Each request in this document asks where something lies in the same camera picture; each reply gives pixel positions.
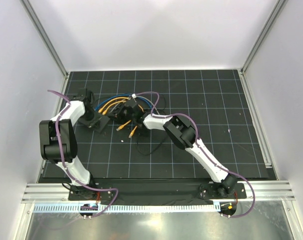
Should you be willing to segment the black network switch box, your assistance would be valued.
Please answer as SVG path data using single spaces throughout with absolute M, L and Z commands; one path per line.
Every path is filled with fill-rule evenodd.
M 78 121 L 85 125 L 86 127 L 88 127 L 91 130 L 97 131 L 98 133 L 101 133 L 105 127 L 108 125 L 110 118 L 108 116 L 105 116 L 99 112 L 96 111 L 96 115 L 97 115 L 97 122 L 95 125 L 85 125 L 83 124 L 83 116 L 81 116 Z

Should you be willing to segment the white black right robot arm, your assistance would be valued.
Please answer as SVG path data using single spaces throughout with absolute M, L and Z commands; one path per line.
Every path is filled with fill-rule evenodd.
M 229 198 L 235 193 L 237 178 L 207 149 L 190 116 L 183 113 L 159 114 L 154 107 L 150 111 L 143 110 L 130 100 L 118 103 L 108 115 L 120 123 L 131 121 L 141 130 L 166 132 L 176 147 L 191 154 L 208 172 L 218 196 Z

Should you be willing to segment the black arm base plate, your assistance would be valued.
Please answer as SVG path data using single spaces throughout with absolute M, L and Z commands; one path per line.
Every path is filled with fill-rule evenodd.
M 100 189 L 110 190 L 115 186 L 118 190 L 116 204 L 118 205 L 174 205 L 196 204 L 209 200 L 246 199 L 247 193 L 242 183 L 237 183 L 234 190 L 226 196 L 221 196 L 218 185 L 204 180 L 178 181 L 156 180 L 137 182 L 117 182 L 114 185 L 100 183 Z

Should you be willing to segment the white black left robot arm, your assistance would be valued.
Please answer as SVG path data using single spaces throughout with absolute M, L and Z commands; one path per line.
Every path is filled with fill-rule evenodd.
M 92 92 L 82 88 L 72 99 L 54 90 L 49 92 L 65 100 L 65 107 L 50 120 L 39 123 L 41 156 L 62 169 L 69 177 L 70 183 L 62 184 L 69 190 L 69 200 L 93 200 L 98 193 L 96 183 L 78 157 L 74 132 L 74 125 L 79 119 L 94 119 Z

